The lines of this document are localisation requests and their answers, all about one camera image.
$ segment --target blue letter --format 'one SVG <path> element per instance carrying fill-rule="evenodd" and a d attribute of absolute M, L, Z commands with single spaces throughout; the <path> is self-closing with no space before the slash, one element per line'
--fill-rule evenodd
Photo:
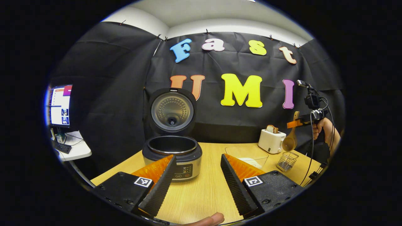
<path fill-rule="evenodd" d="M 190 51 L 190 46 L 187 44 L 190 42 L 192 42 L 191 39 L 185 39 L 170 48 L 170 50 L 173 50 L 176 55 L 176 63 L 190 56 L 189 53 L 184 52 L 185 50 Z"/>

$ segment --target clear plastic container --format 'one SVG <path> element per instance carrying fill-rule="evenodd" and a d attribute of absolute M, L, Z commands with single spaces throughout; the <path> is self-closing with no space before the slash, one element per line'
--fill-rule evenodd
<path fill-rule="evenodd" d="M 229 146 L 225 148 L 228 155 L 240 159 L 258 169 L 262 169 L 269 154 L 256 146 Z"/>

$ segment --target purple letter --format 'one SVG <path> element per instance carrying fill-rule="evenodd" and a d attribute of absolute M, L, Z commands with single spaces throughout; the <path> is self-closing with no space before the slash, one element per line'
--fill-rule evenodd
<path fill-rule="evenodd" d="M 284 79 L 283 84 L 285 85 L 285 102 L 283 103 L 283 108 L 285 109 L 293 109 L 293 86 L 295 83 L 292 80 Z"/>

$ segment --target monitor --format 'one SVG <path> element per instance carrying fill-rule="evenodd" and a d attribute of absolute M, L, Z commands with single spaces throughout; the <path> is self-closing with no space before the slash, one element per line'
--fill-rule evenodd
<path fill-rule="evenodd" d="M 49 88 L 47 98 L 47 124 L 54 127 L 70 128 L 70 96 L 72 84 Z"/>

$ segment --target wooden spoon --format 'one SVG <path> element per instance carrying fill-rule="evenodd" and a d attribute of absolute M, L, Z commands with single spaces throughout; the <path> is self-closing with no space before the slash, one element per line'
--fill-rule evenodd
<path fill-rule="evenodd" d="M 293 121 L 299 118 L 299 113 L 298 111 L 295 111 L 295 115 L 293 116 Z M 292 128 L 292 131 L 290 131 L 289 135 L 285 137 L 282 143 L 282 149 L 285 150 L 286 152 L 294 150 L 297 146 L 297 139 L 295 135 L 295 129 L 296 127 Z"/>

